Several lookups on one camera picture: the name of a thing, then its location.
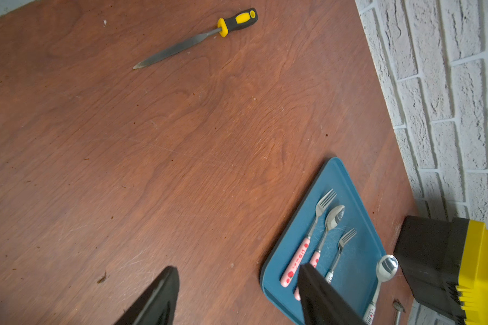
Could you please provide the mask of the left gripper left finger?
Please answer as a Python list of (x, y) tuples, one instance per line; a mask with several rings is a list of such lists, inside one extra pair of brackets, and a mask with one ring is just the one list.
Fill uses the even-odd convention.
[(179, 290), (178, 269), (169, 265), (115, 324), (173, 324)]

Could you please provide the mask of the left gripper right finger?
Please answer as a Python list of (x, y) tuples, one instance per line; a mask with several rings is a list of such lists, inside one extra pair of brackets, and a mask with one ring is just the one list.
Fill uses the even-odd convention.
[(305, 324), (364, 324), (312, 265), (300, 266), (298, 288)]

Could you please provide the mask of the white handled fork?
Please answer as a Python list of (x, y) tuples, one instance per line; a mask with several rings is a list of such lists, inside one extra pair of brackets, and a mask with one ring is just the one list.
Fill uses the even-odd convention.
[(354, 238), (357, 234), (357, 230), (355, 228), (352, 228), (351, 230), (347, 231), (342, 235), (342, 237), (338, 241), (338, 252), (333, 260), (332, 266), (329, 268), (328, 273), (325, 275), (325, 281), (330, 284), (332, 282), (332, 279), (334, 277), (335, 270), (337, 268), (337, 265), (340, 261), (340, 257), (342, 255), (342, 252), (344, 250), (344, 247), (351, 241), (352, 238)]

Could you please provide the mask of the white handled spoon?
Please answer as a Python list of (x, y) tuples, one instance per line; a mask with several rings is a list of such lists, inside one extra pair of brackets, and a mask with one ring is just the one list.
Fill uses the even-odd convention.
[(399, 268), (399, 262), (394, 255), (385, 255), (377, 263), (376, 276), (378, 279), (377, 287), (374, 292), (374, 296), (371, 299), (370, 304), (367, 306), (365, 314), (363, 316), (363, 322), (371, 325), (374, 321), (376, 304), (380, 293), (382, 283), (391, 280)]

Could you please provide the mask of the pink handled spoon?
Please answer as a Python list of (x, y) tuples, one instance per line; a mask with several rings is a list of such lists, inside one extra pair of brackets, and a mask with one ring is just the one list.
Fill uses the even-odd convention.
[[(323, 233), (323, 237), (319, 241), (319, 246), (317, 247), (316, 251), (313, 253), (313, 256), (311, 257), (311, 260), (309, 262), (309, 264), (312, 265), (314, 268), (317, 267), (329, 231), (337, 227), (337, 225), (340, 223), (340, 221), (344, 216), (344, 211), (345, 211), (345, 206), (339, 205), (333, 208), (328, 213), (328, 216), (326, 217), (325, 220), (325, 231)], [(301, 264), (302, 258), (304, 257), (304, 254), (306, 253), (309, 244), (310, 244), (310, 240), (307, 238), (305, 238), (302, 241), (302, 251), (300, 250), (297, 251), (296, 267), (298, 267)]]

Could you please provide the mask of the pink handled fork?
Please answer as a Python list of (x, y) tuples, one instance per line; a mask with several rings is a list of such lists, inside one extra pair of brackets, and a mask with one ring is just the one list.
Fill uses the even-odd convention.
[(306, 233), (305, 237), (303, 238), (301, 244), (297, 248), (294, 256), (292, 257), (291, 261), (289, 262), (288, 266), (286, 267), (283, 275), (280, 279), (280, 284), (282, 287), (288, 287), (291, 283), (292, 278), (294, 277), (298, 267), (300, 266), (305, 253), (308, 250), (310, 245), (311, 238), (313, 237), (314, 230), (318, 224), (319, 218), (322, 214), (328, 209), (330, 204), (336, 198), (336, 192), (334, 189), (331, 189), (328, 193), (326, 193), (317, 203), (315, 207), (315, 217), (313, 219), (313, 223)]

